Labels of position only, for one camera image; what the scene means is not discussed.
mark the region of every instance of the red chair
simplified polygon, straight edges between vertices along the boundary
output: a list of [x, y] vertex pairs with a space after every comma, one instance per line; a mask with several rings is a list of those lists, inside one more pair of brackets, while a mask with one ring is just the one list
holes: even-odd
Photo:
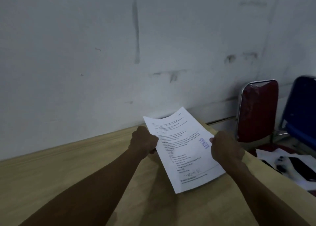
[[[253, 142], [270, 136], [270, 143], [257, 147], [273, 152], [281, 148], [288, 153], [295, 150], [272, 142], [279, 86], [276, 80], [254, 81], [245, 85], [239, 94], [236, 139], [239, 142]], [[249, 151], [257, 156], [255, 149]]]

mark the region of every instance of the table surface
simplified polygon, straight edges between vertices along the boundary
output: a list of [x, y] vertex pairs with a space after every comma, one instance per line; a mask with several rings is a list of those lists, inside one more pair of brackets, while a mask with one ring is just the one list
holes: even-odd
[[[0, 162], [0, 225], [18, 225], [54, 196], [110, 163], [127, 149], [135, 130], [131, 127]], [[263, 184], [316, 225], [315, 197], [249, 153], [243, 161]], [[175, 194], [155, 153], [137, 168], [107, 224], [113, 225], [258, 224], [230, 176]]]

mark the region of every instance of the smartphone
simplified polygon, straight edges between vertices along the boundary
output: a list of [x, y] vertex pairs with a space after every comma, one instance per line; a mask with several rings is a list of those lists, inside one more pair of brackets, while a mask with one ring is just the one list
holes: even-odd
[[316, 173], [299, 158], [289, 157], [294, 169], [307, 181], [316, 182]]

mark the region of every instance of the white paper on chair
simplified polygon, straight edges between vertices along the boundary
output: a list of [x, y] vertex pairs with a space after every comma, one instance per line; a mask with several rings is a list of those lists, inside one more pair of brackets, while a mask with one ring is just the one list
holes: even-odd
[[[309, 168], [311, 168], [314, 172], [316, 172], [316, 160], [310, 155], [298, 155], [298, 154], [290, 154], [282, 149], [277, 149], [274, 152], [268, 152], [265, 150], [256, 149], [257, 158], [260, 160], [265, 160], [268, 164], [270, 164], [274, 169], [277, 169], [275, 161], [283, 156], [283, 157], [294, 157], [299, 158], [304, 164], [306, 164]], [[305, 180], [293, 167], [291, 169], [290, 174], [287, 172], [282, 173], [282, 175], [293, 180], [298, 186], [305, 190], [316, 190], [316, 182], [310, 182]]]
[[164, 119], [144, 117], [149, 132], [159, 137], [157, 152], [176, 193], [201, 186], [222, 175], [212, 158], [213, 135], [183, 107]]

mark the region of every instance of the chair backrest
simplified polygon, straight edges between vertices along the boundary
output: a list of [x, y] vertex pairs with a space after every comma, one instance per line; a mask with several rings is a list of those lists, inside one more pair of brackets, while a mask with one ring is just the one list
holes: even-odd
[[274, 131], [279, 85], [276, 80], [254, 81], [239, 94], [236, 139], [253, 142]]
[[300, 76], [294, 81], [279, 129], [284, 128], [284, 120], [316, 138], [316, 77]]

